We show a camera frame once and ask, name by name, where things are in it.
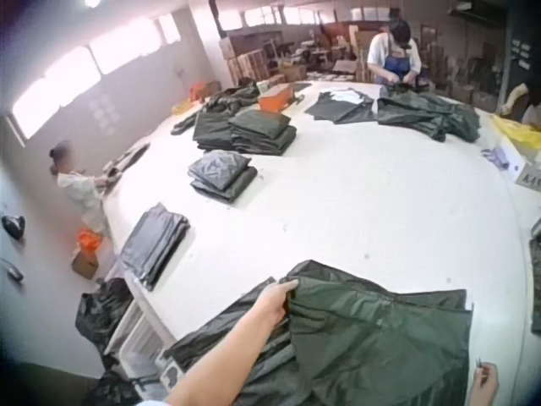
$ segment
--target black plastic bag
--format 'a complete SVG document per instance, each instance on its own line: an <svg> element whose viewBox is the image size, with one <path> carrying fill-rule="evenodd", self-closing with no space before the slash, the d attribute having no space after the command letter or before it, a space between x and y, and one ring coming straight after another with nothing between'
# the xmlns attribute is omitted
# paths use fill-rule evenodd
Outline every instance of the black plastic bag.
<svg viewBox="0 0 541 406"><path fill-rule="evenodd" d="M26 220L22 216L2 216L2 226L10 237L20 241L25 235Z"/></svg>

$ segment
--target white work table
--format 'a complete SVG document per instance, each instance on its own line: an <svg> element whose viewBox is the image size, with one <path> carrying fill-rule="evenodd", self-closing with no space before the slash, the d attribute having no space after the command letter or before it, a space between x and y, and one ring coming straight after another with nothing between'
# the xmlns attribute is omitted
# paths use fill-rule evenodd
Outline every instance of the white work table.
<svg viewBox="0 0 541 406"><path fill-rule="evenodd" d="M304 101L284 112L297 139L284 156L252 156L259 175L231 206L189 185L188 166L203 151L193 129L170 135L182 118L145 138L150 149L105 201L115 247L158 202L192 227L153 292L133 280L130 287L161 320L168 343L308 259L400 293L465 288L474 307L471 371L477 358L496 363L495 405L512 404L516 378L524 392L541 359L541 340L530 332L527 248L541 195L507 181L481 156L496 140L488 114L480 113L475 144L377 123L314 121L304 110L331 87L374 98L380 88L316 82L303 90Z"/></svg>

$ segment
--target white shirt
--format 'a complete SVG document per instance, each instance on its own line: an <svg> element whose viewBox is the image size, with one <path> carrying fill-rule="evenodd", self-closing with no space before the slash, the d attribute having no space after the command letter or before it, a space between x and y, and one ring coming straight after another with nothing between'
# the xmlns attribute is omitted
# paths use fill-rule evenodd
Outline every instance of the white shirt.
<svg viewBox="0 0 541 406"><path fill-rule="evenodd" d="M106 231L106 218L94 178L80 173L59 173L57 183L82 212L82 220L94 233Z"/></svg>
<svg viewBox="0 0 541 406"><path fill-rule="evenodd" d="M409 46L411 47L406 51L409 56L410 69L416 73L421 72L422 64L421 57L419 56L419 51L417 49L417 44L414 40L409 40ZM393 51L400 51L401 48L397 45L392 45ZM378 34L370 42L370 50L367 58L368 63L373 63L374 65L379 65L383 68L385 65L385 59L389 55L389 34L383 32Z"/></svg>

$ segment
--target white box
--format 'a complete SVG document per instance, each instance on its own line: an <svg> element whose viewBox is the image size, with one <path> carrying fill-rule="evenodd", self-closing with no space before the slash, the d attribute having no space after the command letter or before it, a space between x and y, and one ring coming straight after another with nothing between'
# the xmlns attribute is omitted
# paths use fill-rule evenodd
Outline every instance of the white box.
<svg viewBox="0 0 541 406"><path fill-rule="evenodd" d="M507 173L513 182L541 192L541 153L504 135L500 148L509 161Z"/></svg>

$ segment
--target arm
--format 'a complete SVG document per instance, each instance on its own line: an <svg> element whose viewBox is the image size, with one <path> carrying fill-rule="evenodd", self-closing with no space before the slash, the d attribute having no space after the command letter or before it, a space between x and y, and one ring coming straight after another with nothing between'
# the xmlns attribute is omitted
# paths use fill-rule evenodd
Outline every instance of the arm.
<svg viewBox="0 0 541 406"><path fill-rule="evenodd" d="M226 337L188 371L166 402L172 406L230 405L286 314L287 292L297 285L298 281L292 281L268 286Z"/></svg>
<svg viewBox="0 0 541 406"><path fill-rule="evenodd" d="M528 92L529 90L524 83L517 86L511 91L509 97L507 97L507 102L504 105L500 106L500 113L504 116L511 114L511 110L513 109L513 106L515 105L518 98L527 95Z"/></svg>
<svg viewBox="0 0 541 406"><path fill-rule="evenodd" d="M410 71L406 76L404 76L403 82L413 85L415 83L415 78L421 73L421 68L423 65L421 63L421 57L419 56L419 50L417 49L417 44L415 41L410 40L409 46L411 47L409 55Z"/></svg>
<svg viewBox="0 0 541 406"><path fill-rule="evenodd" d="M391 83L397 83L400 81L398 76L383 68L385 65L386 39L386 34L378 34L372 39L372 42L370 42L369 55L366 60L370 71L372 71L376 76L380 76Z"/></svg>

